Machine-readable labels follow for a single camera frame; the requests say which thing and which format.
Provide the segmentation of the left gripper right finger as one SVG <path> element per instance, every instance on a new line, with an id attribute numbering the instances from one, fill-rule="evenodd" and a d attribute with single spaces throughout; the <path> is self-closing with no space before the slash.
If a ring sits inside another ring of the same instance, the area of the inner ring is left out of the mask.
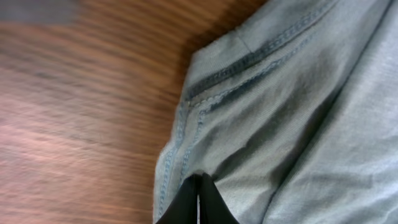
<path id="1" fill-rule="evenodd" d="M 207 173 L 201 177 L 199 200 L 200 224 L 239 224 Z"/>

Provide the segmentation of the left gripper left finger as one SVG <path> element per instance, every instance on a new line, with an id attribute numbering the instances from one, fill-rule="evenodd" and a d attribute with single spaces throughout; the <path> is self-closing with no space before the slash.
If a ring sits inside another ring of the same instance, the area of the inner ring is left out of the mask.
<path id="1" fill-rule="evenodd" d="M 199 175 L 183 181 L 175 198 L 156 224 L 196 224 Z"/>

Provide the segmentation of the light blue t-shirt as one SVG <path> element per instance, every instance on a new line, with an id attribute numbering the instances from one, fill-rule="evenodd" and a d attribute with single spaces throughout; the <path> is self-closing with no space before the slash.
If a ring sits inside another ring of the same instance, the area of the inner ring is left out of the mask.
<path id="1" fill-rule="evenodd" d="M 153 221 L 202 174 L 238 223 L 396 223 L 397 2 L 267 1 L 195 52 Z"/>

